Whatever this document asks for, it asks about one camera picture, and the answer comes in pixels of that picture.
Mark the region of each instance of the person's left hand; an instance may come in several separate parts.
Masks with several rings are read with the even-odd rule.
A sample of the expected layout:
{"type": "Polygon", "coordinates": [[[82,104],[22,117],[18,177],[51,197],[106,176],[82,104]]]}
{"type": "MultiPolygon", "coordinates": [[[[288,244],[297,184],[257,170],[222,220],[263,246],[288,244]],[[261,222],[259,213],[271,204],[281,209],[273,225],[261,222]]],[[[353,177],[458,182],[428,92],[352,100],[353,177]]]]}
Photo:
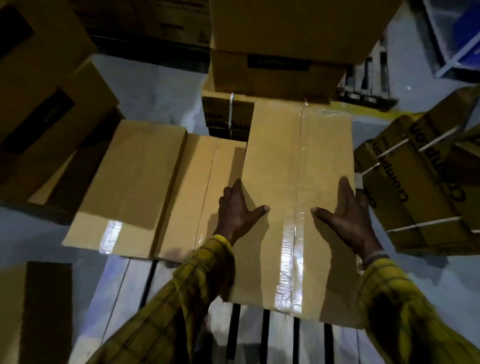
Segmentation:
{"type": "Polygon", "coordinates": [[[233,246],[243,235],[248,233],[253,225],[265,215],[268,206],[257,207],[253,211],[247,209],[245,196],[241,188],[241,180],[237,179],[233,187],[225,187],[223,196],[218,201],[218,225],[214,232],[222,235],[233,246]]]}

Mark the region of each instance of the person's left arm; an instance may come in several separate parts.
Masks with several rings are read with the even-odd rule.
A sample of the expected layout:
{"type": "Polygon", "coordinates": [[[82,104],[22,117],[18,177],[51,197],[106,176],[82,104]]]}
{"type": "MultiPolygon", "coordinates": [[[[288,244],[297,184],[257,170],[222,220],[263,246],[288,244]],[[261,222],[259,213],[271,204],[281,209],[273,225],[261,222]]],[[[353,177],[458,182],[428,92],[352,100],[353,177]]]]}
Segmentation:
{"type": "Polygon", "coordinates": [[[88,364],[187,363],[210,303],[233,281],[231,247],[268,208],[249,211],[237,180],[219,200],[212,238],[173,273],[173,279],[90,358],[88,364]]]}

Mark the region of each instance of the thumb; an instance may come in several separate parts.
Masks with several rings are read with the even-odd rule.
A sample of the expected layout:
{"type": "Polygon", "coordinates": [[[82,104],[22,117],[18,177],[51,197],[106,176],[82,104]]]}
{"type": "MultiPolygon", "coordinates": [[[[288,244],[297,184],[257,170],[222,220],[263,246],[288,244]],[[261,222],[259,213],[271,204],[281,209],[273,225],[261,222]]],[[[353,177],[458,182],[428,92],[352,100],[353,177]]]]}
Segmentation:
{"type": "Polygon", "coordinates": [[[266,205],[257,207],[255,210],[250,212],[249,219],[251,220],[251,222],[253,222],[255,224],[268,211],[270,211],[270,207],[268,207],[266,205]]]}
{"type": "Polygon", "coordinates": [[[335,224],[335,215],[330,211],[325,210],[320,207],[312,207],[312,214],[316,216],[319,220],[323,221],[325,224],[333,228],[335,224]]]}

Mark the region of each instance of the hand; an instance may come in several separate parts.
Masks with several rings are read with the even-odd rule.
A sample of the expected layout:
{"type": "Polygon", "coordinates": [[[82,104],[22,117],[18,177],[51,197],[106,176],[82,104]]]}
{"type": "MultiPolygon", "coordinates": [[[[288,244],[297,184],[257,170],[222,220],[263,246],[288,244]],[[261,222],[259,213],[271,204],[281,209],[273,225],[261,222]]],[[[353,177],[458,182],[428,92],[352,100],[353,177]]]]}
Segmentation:
{"type": "Polygon", "coordinates": [[[365,260],[383,249],[373,232],[367,196],[360,192],[355,197],[346,177],[340,179],[339,188],[346,198],[343,214],[332,214],[320,207],[312,207],[312,214],[330,226],[355,254],[365,260]]]}
{"type": "Polygon", "coordinates": [[[218,208],[218,225],[214,235],[222,235],[232,246],[239,238],[250,231],[259,218],[270,211],[270,208],[265,205],[257,207],[253,211],[247,209],[240,179],[235,181],[232,188],[225,187],[218,204],[220,205],[218,208]]]}

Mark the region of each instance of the sleeve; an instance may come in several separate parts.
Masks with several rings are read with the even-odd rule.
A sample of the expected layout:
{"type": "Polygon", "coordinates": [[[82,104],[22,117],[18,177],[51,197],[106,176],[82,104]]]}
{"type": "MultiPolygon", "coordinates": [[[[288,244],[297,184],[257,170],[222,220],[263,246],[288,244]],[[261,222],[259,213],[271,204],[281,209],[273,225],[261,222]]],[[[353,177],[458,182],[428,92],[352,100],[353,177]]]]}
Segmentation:
{"type": "Polygon", "coordinates": [[[358,295],[367,335],[386,363],[480,363],[480,351],[441,320],[391,259],[366,269],[358,295]]]}
{"type": "Polygon", "coordinates": [[[214,235],[173,273],[173,279],[90,358],[88,364],[191,362],[210,303],[235,272],[228,241],[214,235]]]}

